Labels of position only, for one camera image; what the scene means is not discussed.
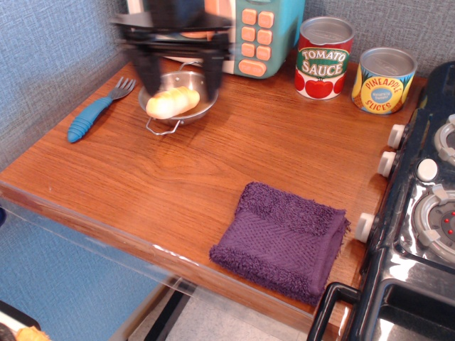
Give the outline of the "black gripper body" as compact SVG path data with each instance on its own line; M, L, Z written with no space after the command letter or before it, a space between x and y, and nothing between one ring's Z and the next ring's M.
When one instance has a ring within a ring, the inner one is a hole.
M229 60L232 21L210 13L204 1L148 1L149 9L112 19L129 52Z

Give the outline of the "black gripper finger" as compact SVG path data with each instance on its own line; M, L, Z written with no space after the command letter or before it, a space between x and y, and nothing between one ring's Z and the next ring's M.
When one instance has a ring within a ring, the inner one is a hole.
M224 50L204 50L202 52L203 74L208 99L215 98L221 86L223 76Z
M159 57L149 52L131 49L129 58L149 95L155 95L161 86Z

